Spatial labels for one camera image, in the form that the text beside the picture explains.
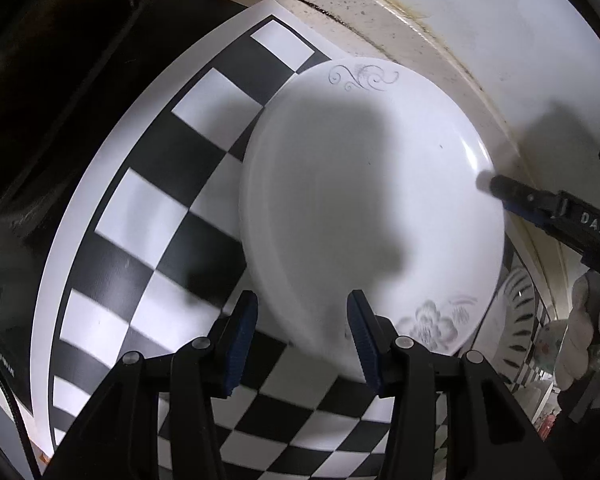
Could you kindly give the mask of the white gloved right hand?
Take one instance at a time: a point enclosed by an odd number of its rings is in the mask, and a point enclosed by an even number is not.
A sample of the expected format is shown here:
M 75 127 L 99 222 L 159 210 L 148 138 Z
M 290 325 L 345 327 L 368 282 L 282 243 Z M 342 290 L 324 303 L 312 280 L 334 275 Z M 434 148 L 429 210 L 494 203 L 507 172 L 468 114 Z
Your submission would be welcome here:
M 588 348 L 594 338 L 594 323 L 588 307 L 600 308 L 600 274 L 588 271 L 574 282 L 572 309 L 555 365 L 555 380 L 560 392 L 569 391 L 588 370 Z M 600 316 L 597 321 L 600 333 Z

